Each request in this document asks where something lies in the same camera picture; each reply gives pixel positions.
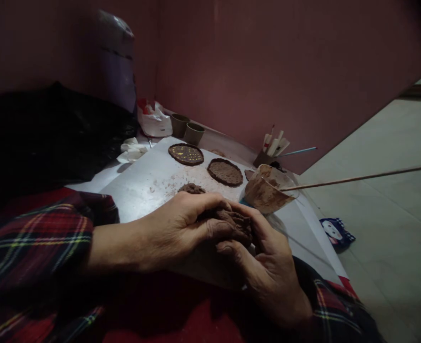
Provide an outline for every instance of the small cup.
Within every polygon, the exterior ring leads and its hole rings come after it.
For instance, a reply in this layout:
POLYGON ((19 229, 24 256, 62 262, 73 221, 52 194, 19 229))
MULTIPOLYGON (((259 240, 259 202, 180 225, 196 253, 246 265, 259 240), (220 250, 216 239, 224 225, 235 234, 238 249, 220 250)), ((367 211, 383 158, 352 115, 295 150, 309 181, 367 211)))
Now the small cup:
POLYGON ((186 141, 188 144, 198 146, 204 132, 205 129, 202 126, 195 123, 188 123, 183 140, 186 141))
POLYGON ((187 123, 190 122, 190 119, 174 113, 171 115, 171 124, 172 124, 172 135, 176 138, 183 138, 185 130, 187 129, 187 123))
POLYGON ((263 150, 261 150, 255 161, 253 161, 253 165, 255 166, 255 168, 258 168, 260 164, 270 165, 275 160, 275 157, 269 156, 263 150))
POLYGON ((295 182, 281 171, 262 164, 245 187, 244 201, 263 214, 271 214, 299 196, 298 190, 281 192, 294 187, 295 182))

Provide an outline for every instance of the hand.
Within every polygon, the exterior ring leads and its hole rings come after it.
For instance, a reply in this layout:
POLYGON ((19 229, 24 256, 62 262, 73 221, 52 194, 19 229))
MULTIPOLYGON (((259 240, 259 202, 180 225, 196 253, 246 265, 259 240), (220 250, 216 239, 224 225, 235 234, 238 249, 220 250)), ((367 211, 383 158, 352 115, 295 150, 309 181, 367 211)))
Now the hand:
POLYGON ((179 192, 136 221, 98 226, 83 269, 86 273, 114 269, 152 272, 171 266, 202 241, 230 235, 232 228, 225 221, 196 222, 201 213, 215 207, 231 210, 221 194, 179 192))
POLYGON ((275 231, 260 211, 230 202, 233 211, 252 218, 260 253, 253 257, 237 241, 217 244, 217 252, 229 255, 241 269, 252 296, 280 327, 290 329, 312 317, 312 307, 301 289, 287 238, 275 231))

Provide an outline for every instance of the plaid shirt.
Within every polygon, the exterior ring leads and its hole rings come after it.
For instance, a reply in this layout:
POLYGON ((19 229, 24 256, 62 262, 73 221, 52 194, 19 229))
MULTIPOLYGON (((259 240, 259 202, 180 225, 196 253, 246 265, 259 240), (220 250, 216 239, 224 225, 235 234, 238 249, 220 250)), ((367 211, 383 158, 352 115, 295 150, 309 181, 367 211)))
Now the plaid shirt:
MULTIPOLYGON (((110 196, 79 192, 15 218, 0 217, 0 341, 69 342, 103 312, 60 312, 60 292, 74 286, 90 249, 93 226, 118 222, 110 196)), ((314 340, 381 342, 374 320, 360 301, 323 280, 295 258, 301 287, 311 301, 314 340)))

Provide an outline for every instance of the tiled floor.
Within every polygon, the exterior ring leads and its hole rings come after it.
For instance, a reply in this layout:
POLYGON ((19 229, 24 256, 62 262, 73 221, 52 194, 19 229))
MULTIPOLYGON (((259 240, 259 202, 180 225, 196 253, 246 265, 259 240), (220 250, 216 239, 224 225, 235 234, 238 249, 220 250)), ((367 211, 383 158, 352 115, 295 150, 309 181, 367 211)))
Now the tiled floor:
MULTIPOLYGON (((303 183, 421 164, 421 102, 395 100, 299 177, 303 183)), ((357 240, 340 259, 388 342, 421 342, 421 171, 307 191, 357 240)))

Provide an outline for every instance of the black plastic bag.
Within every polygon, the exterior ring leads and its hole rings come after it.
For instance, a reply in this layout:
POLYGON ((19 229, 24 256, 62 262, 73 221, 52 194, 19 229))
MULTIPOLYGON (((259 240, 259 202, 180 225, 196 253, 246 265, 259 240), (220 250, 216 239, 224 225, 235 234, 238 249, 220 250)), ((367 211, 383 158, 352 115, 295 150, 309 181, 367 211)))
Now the black plastic bag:
POLYGON ((0 204, 90 181, 137 129, 132 113, 59 82, 0 95, 0 204))

